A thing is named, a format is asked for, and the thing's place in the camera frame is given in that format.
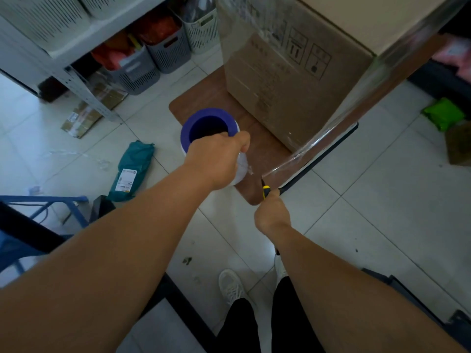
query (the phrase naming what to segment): right arm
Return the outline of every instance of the right arm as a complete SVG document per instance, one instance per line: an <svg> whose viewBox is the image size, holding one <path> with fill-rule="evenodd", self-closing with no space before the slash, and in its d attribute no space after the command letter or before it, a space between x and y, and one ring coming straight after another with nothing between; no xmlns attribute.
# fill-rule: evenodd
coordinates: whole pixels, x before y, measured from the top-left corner
<svg viewBox="0 0 471 353"><path fill-rule="evenodd" d="M293 229L278 190L255 224L278 249L326 352L465 352L397 291Z"/></svg>

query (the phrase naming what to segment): storage basket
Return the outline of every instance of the storage basket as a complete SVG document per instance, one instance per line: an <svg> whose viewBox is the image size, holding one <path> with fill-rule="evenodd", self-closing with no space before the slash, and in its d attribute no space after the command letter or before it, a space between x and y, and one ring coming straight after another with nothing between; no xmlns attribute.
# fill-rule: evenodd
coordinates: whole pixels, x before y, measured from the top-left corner
<svg viewBox="0 0 471 353"><path fill-rule="evenodd" d="M105 20L135 0L80 0L93 17Z"/></svg>
<svg viewBox="0 0 471 353"><path fill-rule="evenodd" d="M155 46L147 45L150 55L162 73L172 73L191 58L185 29L180 29Z"/></svg>
<svg viewBox="0 0 471 353"><path fill-rule="evenodd" d="M196 22L183 22L183 25L193 53L204 53L215 44L219 43L218 13L216 9Z"/></svg>
<svg viewBox="0 0 471 353"><path fill-rule="evenodd" d="M141 94L160 78L159 70L145 46L126 58L126 64L122 65L120 69L107 70L107 72L131 95Z"/></svg>
<svg viewBox="0 0 471 353"><path fill-rule="evenodd" d="M78 0L0 0L0 14L46 51L55 51L90 27Z"/></svg>

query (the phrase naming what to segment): forearm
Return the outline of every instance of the forearm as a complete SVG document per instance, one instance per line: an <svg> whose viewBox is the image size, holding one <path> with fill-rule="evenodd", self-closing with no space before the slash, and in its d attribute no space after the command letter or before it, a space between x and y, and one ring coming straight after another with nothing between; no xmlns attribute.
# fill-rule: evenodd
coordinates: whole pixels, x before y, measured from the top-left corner
<svg viewBox="0 0 471 353"><path fill-rule="evenodd" d="M210 190L205 178L180 167L64 243L0 291L1 346L5 351L30 351L39 342L48 351L116 348Z"/></svg>
<svg viewBox="0 0 471 353"><path fill-rule="evenodd" d="M327 352L463 352L389 286L289 226L269 235Z"/></svg>

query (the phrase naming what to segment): leg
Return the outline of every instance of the leg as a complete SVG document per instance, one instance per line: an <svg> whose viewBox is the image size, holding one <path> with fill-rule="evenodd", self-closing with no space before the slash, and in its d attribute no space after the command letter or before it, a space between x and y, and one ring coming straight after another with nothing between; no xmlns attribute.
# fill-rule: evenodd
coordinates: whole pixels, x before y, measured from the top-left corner
<svg viewBox="0 0 471 353"><path fill-rule="evenodd" d="M219 277L223 296L231 305L224 326L216 338L216 352L260 353L258 326L250 298L232 270L224 270Z"/></svg>
<svg viewBox="0 0 471 353"><path fill-rule="evenodd" d="M304 313L301 302L286 270L281 257L275 258L275 268L279 284L273 295L271 314L271 350L278 352L310 352L325 353L314 330Z"/></svg>

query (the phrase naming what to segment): teal package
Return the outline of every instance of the teal package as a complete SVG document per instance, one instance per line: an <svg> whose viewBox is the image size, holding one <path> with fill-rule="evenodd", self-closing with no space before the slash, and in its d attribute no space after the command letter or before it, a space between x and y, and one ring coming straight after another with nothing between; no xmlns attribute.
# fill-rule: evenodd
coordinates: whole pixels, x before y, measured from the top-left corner
<svg viewBox="0 0 471 353"><path fill-rule="evenodd" d="M154 154L154 144L131 142L118 164L118 174L111 186L108 199L115 202L129 201L144 181L145 173Z"/></svg>

